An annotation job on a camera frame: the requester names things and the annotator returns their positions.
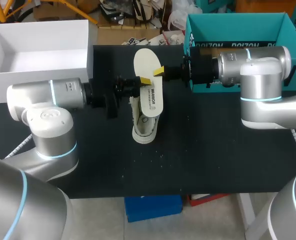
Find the black tabletop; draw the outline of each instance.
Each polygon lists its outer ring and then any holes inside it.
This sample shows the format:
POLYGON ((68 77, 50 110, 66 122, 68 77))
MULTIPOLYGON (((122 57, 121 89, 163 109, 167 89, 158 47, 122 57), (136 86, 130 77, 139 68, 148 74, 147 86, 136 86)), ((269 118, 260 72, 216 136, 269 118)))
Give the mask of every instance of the black tabletop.
MULTIPOLYGON (((139 48, 94 46, 94 79, 134 77, 139 48)), ((162 65, 182 61, 182 46, 150 48, 162 65)), ((178 80, 163 84, 163 100, 157 136, 147 145, 133 140, 127 99, 116 119, 107 120, 100 108, 73 112, 79 165, 50 183, 70 198, 254 193, 278 192, 296 175, 291 131, 244 127, 239 93, 192 94, 178 80)), ((12 120, 7 105, 0 104, 0 158, 29 134, 27 126, 12 120)))

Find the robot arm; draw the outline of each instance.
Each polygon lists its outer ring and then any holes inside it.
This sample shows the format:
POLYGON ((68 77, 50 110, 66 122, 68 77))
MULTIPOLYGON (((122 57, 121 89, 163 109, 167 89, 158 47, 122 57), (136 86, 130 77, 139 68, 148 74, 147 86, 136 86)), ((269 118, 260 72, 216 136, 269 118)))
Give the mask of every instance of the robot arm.
POLYGON ((241 121, 252 129, 296 129, 296 96, 282 98, 283 66, 272 57, 240 69, 241 121))
POLYGON ((209 48, 191 47, 180 70, 164 68, 164 79, 180 76, 186 83, 209 87, 215 80, 224 87, 240 84, 241 121, 246 127, 296 129, 296 96, 282 98, 282 83, 292 66, 286 47, 228 49, 213 55, 209 48))

